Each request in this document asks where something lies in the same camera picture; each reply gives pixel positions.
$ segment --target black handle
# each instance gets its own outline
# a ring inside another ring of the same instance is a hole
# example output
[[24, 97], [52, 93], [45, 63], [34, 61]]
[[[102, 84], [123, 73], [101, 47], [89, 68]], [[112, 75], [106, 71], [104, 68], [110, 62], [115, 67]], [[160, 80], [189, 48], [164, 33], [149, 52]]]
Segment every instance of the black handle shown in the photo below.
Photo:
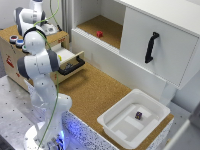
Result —
[[153, 36], [151, 37], [150, 41], [149, 41], [149, 45], [148, 45], [148, 48], [147, 48], [147, 53], [146, 53], [146, 56], [145, 56], [145, 63], [149, 63], [150, 61], [153, 60], [153, 57], [151, 56], [151, 53], [152, 53], [152, 50], [153, 50], [153, 45], [154, 45], [154, 40], [156, 38], [158, 38], [160, 35], [156, 32], [153, 32]]
[[83, 59], [81, 59], [79, 56], [76, 57], [76, 60], [79, 62], [78, 64], [74, 65], [71, 68], [65, 69], [65, 70], [62, 70], [61, 68], [59, 68], [58, 72], [61, 75], [66, 76], [66, 75], [70, 74], [71, 72], [73, 72], [74, 70], [80, 68], [81, 66], [83, 66], [85, 64], [85, 61]]

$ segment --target white countertop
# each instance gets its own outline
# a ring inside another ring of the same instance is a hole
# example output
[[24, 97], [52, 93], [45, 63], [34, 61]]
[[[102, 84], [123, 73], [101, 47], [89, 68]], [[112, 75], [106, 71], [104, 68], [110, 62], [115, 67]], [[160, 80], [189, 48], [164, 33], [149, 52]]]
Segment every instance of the white countertop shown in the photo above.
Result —
[[200, 37], [200, 5], [187, 0], [115, 0]]

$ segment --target white cabinet door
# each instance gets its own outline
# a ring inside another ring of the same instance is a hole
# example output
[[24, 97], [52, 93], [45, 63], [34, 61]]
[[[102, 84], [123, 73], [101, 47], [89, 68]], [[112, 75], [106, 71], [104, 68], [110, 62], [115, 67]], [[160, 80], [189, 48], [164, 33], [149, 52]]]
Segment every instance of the white cabinet door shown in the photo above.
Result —
[[[154, 40], [153, 60], [146, 64], [145, 56], [153, 32], [159, 37]], [[127, 8], [120, 54], [179, 86], [197, 41], [198, 38], [191, 34]]]

